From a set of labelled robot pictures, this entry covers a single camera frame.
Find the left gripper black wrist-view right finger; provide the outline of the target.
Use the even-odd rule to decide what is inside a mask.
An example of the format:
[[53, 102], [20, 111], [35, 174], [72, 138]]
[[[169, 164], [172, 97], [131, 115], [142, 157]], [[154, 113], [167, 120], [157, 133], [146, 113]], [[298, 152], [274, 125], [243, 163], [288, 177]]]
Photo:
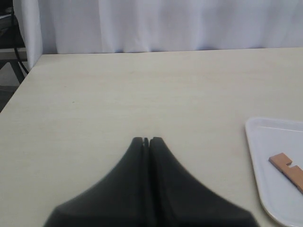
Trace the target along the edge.
[[247, 210], [217, 195], [187, 171], [164, 140], [150, 141], [151, 185], [160, 227], [257, 227]]

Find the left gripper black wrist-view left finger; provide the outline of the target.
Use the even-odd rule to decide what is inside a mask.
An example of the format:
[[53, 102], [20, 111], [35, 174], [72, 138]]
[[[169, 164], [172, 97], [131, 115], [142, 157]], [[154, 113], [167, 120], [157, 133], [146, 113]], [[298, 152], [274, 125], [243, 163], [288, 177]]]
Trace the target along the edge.
[[133, 138], [117, 165], [95, 185], [57, 206], [45, 226], [149, 226], [147, 145], [147, 138]]

